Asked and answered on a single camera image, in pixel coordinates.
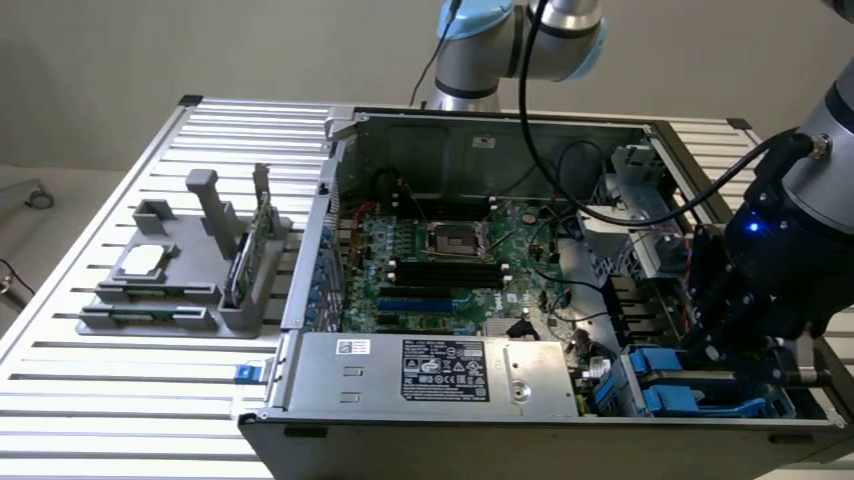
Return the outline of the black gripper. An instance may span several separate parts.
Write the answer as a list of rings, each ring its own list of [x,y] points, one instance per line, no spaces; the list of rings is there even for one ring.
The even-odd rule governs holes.
[[[831,152],[827,135],[783,133],[726,225],[695,228],[687,293],[695,323],[681,348],[741,378],[826,384],[815,340],[852,304],[852,238],[814,220],[782,179],[801,159]]]

